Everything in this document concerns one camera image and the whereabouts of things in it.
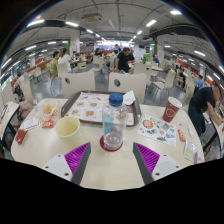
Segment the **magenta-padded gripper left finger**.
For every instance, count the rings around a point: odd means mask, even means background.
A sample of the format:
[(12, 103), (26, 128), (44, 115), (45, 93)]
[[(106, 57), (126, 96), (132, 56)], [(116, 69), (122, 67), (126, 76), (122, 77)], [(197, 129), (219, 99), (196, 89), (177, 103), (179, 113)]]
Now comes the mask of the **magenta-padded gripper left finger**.
[(91, 143), (88, 142), (65, 155), (56, 154), (42, 169), (79, 185), (82, 181), (90, 153)]

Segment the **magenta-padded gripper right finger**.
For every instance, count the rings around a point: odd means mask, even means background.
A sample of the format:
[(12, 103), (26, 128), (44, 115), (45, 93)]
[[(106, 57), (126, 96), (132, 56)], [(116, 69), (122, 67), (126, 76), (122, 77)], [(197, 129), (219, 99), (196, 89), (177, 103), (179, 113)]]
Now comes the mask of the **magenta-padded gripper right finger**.
[(136, 142), (133, 143), (133, 154), (145, 185), (182, 169), (168, 154), (158, 154)]

